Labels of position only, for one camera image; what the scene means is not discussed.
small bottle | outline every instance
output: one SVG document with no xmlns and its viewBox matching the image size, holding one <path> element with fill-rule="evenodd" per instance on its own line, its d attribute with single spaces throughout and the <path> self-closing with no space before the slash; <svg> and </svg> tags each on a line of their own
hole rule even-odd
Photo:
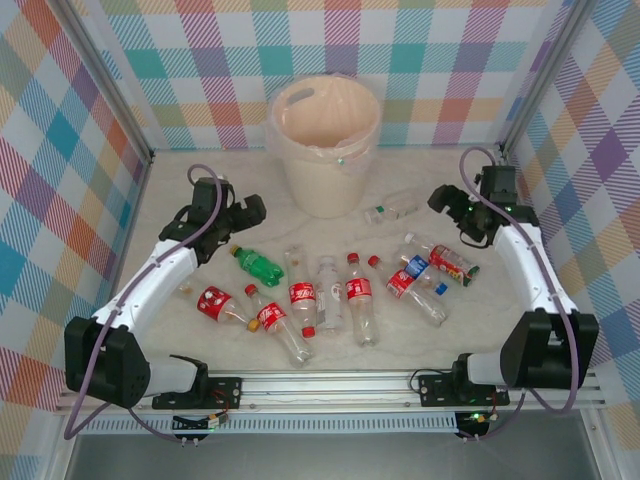
<svg viewBox="0 0 640 480">
<path fill-rule="evenodd" d="M 403 268 L 397 270 L 393 265 L 382 262 L 376 255 L 369 258 L 369 265 L 376 270 L 389 292 L 396 298 L 417 306 L 431 325 L 439 327 L 445 321 L 447 314 L 444 307 L 414 282 L 413 277 Z"/>
<path fill-rule="evenodd" d="M 231 295 L 213 286 L 207 288 L 200 295 L 198 310 L 216 322 L 241 321 L 252 333 L 260 327 L 260 322 L 255 318 L 250 318 Z"/>
<path fill-rule="evenodd" d="M 298 329 L 289 321 L 282 307 L 260 293 L 253 284 L 248 285 L 244 291 L 251 299 L 256 318 L 265 331 L 278 339 L 294 367 L 303 367 L 313 357 L 313 350 L 300 336 Z"/>
<path fill-rule="evenodd" d="M 278 265 L 255 250 L 234 245 L 231 247 L 230 252 L 231 255 L 238 259 L 240 268 L 249 275 L 256 277 L 267 287 L 275 287 L 280 283 L 280 279 L 284 277 L 284 272 Z"/>
<path fill-rule="evenodd" d="M 353 336 L 360 346 L 373 346 L 378 343 L 378 328 L 373 316 L 373 299 L 371 283 L 360 266 L 357 253 L 347 255 L 349 273 L 347 300 L 353 318 Z"/>
<path fill-rule="evenodd" d="M 471 283 L 480 270 L 478 265 L 464 259 L 450 248 L 433 243 L 413 232 L 407 233 L 404 241 L 423 252 L 421 257 L 428 260 L 431 265 L 448 273 L 456 282 L 465 287 Z"/>
<path fill-rule="evenodd" d="M 403 245 L 393 258 L 398 267 L 403 268 L 415 281 L 419 282 L 427 291 L 442 295 L 447 291 L 447 285 L 442 282 L 442 274 L 420 255 L 415 255 L 414 248 Z"/>
<path fill-rule="evenodd" d="M 284 252 L 289 277 L 289 300 L 293 317 L 302 325 L 302 336 L 316 335 L 316 295 L 307 267 L 307 257 L 301 245 L 294 245 Z"/>
<path fill-rule="evenodd" d="M 318 330 L 333 333 L 344 327 L 342 317 L 342 284 L 338 277 L 336 260 L 333 257 L 322 257 L 318 268 L 318 281 L 316 282 L 317 319 Z"/>
<path fill-rule="evenodd" d="M 369 224 L 382 223 L 384 220 L 397 220 L 417 212 L 427 203 L 427 196 L 423 188 L 400 190 L 384 198 L 382 204 L 364 212 L 364 218 Z"/>
</svg>

red label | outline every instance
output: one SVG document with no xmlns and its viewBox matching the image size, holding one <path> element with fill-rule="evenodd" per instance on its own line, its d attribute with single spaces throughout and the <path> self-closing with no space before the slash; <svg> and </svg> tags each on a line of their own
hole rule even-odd
<svg viewBox="0 0 640 480">
<path fill-rule="evenodd" d="M 438 245 L 431 251 L 431 255 L 429 255 L 429 263 L 434 265 L 439 270 L 448 273 L 458 283 L 462 283 L 464 285 L 464 277 L 467 275 L 467 272 L 445 259 L 446 257 L 452 255 L 459 257 L 458 254 L 445 247 L 444 245 Z"/>
<path fill-rule="evenodd" d="M 414 278 L 403 270 L 398 270 L 387 283 L 387 289 L 396 297 L 400 298 L 409 285 L 413 283 Z"/>
<path fill-rule="evenodd" d="M 289 299 L 291 303 L 299 302 L 300 300 L 315 300 L 313 285 L 307 282 L 294 283 L 289 287 Z"/>
<path fill-rule="evenodd" d="M 200 300 L 198 300 L 198 310 L 209 315 L 217 322 L 218 315 L 220 315 L 220 310 L 222 310 L 222 306 L 230 298 L 231 295 L 223 292 L 219 288 L 209 287 L 204 292 L 202 292 L 202 295 L 200 295 Z"/>
<path fill-rule="evenodd" d="M 282 310 L 276 302 L 270 303 L 258 312 L 258 320 L 265 330 L 269 330 L 271 325 L 276 323 L 276 320 L 286 316 L 287 314 L 284 313 L 284 310 Z"/>
<path fill-rule="evenodd" d="M 354 297 L 362 295 L 371 296 L 371 283 L 366 278 L 354 278 L 347 282 L 347 298 L 351 300 Z"/>
</svg>

red bottle cap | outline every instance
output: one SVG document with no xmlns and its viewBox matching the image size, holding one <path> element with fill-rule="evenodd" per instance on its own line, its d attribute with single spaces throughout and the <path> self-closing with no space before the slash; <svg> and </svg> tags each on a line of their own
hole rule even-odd
<svg viewBox="0 0 640 480">
<path fill-rule="evenodd" d="M 304 338 L 311 338 L 316 336 L 316 329 L 314 327 L 304 327 L 302 329 L 302 336 Z"/>
</svg>

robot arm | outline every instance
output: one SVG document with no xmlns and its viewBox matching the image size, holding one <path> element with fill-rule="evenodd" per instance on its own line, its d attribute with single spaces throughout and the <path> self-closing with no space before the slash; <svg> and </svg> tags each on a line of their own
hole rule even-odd
<svg viewBox="0 0 640 480">
<path fill-rule="evenodd" d="M 161 255 L 201 229 L 211 217 L 217 200 L 212 178 L 201 178 L 194 184 L 192 204 L 182 208 L 162 230 L 150 257 L 120 293 L 91 318 L 75 317 L 66 326 L 65 375 L 69 389 L 80 391 L 96 340 L 115 310 L 117 316 L 91 372 L 87 394 L 123 408 L 133 407 L 143 397 L 167 392 L 183 394 L 192 404 L 204 402 L 206 405 L 211 389 L 206 364 L 178 356 L 147 359 L 139 340 L 171 292 L 200 265 L 207 263 L 217 248 L 229 241 L 232 233 L 258 225 L 266 218 L 266 209 L 258 195 L 245 198 L 243 208 L 235 202 L 231 184 L 225 179 L 221 179 L 220 184 L 220 211 L 201 236 L 158 261 Z M 153 269 L 137 280 L 150 266 Z M 123 292 L 133 282 L 138 283 L 124 305 L 118 307 Z"/>
<path fill-rule="evenodd" d="M 557 296 L 576 338 L 579 386 L 584 381 L 598 336 L 595 317 L 580 313 L 562 289 L 543 248 L 542 234 L 533 209 L 516 204 L 515 173 L 515 168 L 510 166 L 483 167 L 482 174 L 476 177 L 476 183 L 480 182 L 479 194 L 519 223 L 535 245 L 555 293 L 549 288 L 533 246 L 504 216 L 484 202 L 472 201 L 453 185 L 439 187 L 429 199 L 429 206 L 437 212 L 448 207 L 446 213 L 460 229 L 461 237 L 465 234 L 476 242 L 486 239 L 486 243 L 478 248 L 495 245 L 524 311 L 500 350 L 463 354 L 454 362 L 453 390 L 466 400 L 475 400 L 473 391 L 476 385 L 570 388 L 572 370 L 568 333 L 553 297 Z"/>
</svg>

white arm segment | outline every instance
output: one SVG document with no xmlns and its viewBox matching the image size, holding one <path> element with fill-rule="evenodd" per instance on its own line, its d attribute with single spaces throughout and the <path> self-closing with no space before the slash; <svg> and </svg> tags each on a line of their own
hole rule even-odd
<svg viewBox="0 0 640 480">
<path fill-rule="evenodd" d="M 156 243 L 153 252 L 145 264 L 136 272 L 135 278 L 149 264 L 155 264 L 155 259 L 170 248 L 177 245 L 174 240 L 165 240 Z M 126 326 L 136 338 L 141 339 L 146 328 L 150 325 L 156 313 L 164 302 L 189 275 L 198 268 L 196 254 L 191 248 L 180 248 L 167 257 L 159 267 L 150 272 L 133 290 L 122 307 L 122 313 L 111 324 L 111 328 Z M 112 310 L 116 308 L 116 302 L 125 290 L 123 288 L 109 303 L 98 310 L 94 316 L 96 323 L 104 325 Z"/>
<path fill-rule="evenodd" d="M 184 393 L 191 390 L 196 379 L 197 368 L 186 360 L 174 357 L 147 356 L 151 368 L 151 379 L 144 392 L 145 397 L 165 392 Z"/>
<path fill-rule="evenodd" d="M 562 285 L 560 285 L 560 281 L 556 277 L 551 262 L 549 262 L 549 258 L 544 251 L 540 227 L 534 227 L 530 223 L 521 223 L 520 226 L 531 237 L 542 256 L 564 311 L 571 313 L 571 310 L 577 310 L 576 304 L 571 301 Z M 531 249 L 515 227 L 500 227 L 496 233 L 494 245 L 496 252 L 502 257 L 507 267 L 511 284 L 518 294 L 522 309 L 525 312 L 532 312 L 537 308 L 542 308 L 547 313 L 559 313 L 549 294 L 549 289 L 544 281 L 538 262 L 536 262 Z"/>
<path fill-rule="evenodd" d="M 542 232 L 540 227 L 534 227 L 530 223 L 521 223 L 531 240 L 535 243 L 538 252 L 542 256 L 549 276 L 553 281 L 558 298 L 566 313 L 577 310 L 575 303 L 567 296 L 560 281 L 553 271 L 551 262 L 542 246 Z M 513 226 L 500 227 L 494 241 L 496 252 L 502 257 L 511 284 L 518 294 L 520 306 L 525 312 L 532 312 L 537 308 L 543 308 L 547 313 L 559 313 L 549 289 L 544 281 L 540 266 L 536 261 L 527 242 L 522 238 Z M 469 380 L 477 385 L 504 385 L 505 381 L 500 370 L 500 352 L 474 353 L 467 359 L 467 373 Z"/>
</svg>

